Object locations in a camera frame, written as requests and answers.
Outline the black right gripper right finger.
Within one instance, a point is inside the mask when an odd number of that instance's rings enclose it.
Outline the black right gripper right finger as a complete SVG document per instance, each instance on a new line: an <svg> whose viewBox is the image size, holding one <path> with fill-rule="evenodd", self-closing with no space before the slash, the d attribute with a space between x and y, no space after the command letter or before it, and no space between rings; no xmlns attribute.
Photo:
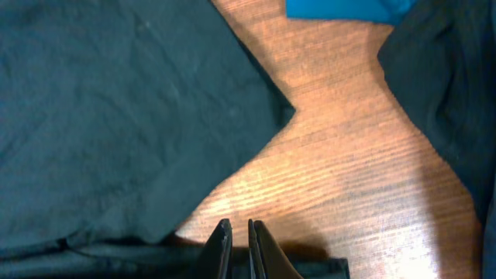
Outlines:
<svg viewBox="0 0 496 279"><path fill-rule="evenodd" d="M303 279L262 221L250 219L248 233L252 279Z"/></svg>

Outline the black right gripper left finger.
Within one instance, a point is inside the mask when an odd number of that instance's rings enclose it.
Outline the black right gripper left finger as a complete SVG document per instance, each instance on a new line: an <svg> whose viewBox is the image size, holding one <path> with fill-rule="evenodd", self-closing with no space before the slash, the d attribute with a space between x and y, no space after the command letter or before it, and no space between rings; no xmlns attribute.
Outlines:
<svg viewBox="0 0 496 279"><path fill-rule="evenodd" d="M230 221L220 220L195 264L197 279L229 279L232 277L232 237Z"/></svg>

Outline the black shorts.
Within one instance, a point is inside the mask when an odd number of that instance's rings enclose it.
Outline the black shorts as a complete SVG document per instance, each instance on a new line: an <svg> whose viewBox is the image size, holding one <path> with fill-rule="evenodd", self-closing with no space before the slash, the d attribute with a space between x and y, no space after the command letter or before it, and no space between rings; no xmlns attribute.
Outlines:
<svg viewBox="0 0 496 279"><path fill-rule="evenodd" d="M3 1L1 276L196 278L171 235L294 113L210 1Z"/></svg>

